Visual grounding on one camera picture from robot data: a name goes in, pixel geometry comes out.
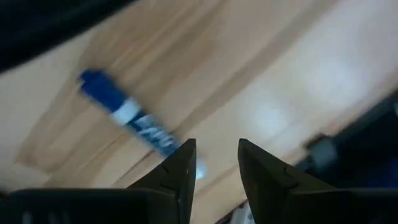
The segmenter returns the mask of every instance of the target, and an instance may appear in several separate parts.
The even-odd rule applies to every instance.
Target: marker
[[[180,142],[158,124],[152,114],[147,114],[140,104],[128,97],[102,70],[87,69],[80,75],[81,91],[110,112],[110,117],[120,126],[127,126],[160,155],[168,157],[180,147]],[[196,179],[206,174],[206,166],[197,159]]]

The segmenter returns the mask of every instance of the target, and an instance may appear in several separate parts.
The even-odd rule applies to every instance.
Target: wooden surface
[[[238,139],[289,163],[398,85],[395,0],[140,0],[0,77],[0,187],[125,187],[162,161],[78,92],[87,67],[117,82],[208,175],[192,223],[245,199]]]

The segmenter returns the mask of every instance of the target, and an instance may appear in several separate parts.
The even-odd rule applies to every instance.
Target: wood grain
[[[397,89],[397,6],[141,0],[0,77],[0,187],[126,187],[162,161],[78,91],[83,69],[103,68],[181,141],[197,139],[208,175],[192,223],[214,223],[246,198],[239,138],[292,164]]]

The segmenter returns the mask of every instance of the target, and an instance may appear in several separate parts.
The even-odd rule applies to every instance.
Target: black plastic piece
[[[195,188],[195,140],[189,139],[128,189],[28,189],[0,201],[0,223],[186,224]]]
[[[0,1],[0,72],[87,30],[133,1]]]
[[[257,224],[398,221],[398,190],[336,189],[245,139],[238,159]]]

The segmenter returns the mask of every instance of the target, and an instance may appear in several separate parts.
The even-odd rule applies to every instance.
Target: wooden table
[[[192,223],[244,199],[238,139],[283,160],[398,86],[395,0],[140,0],[0,77],[0,186],[126,187],[161,162],[82,97],[103,68],[181,139],[208,175]]]

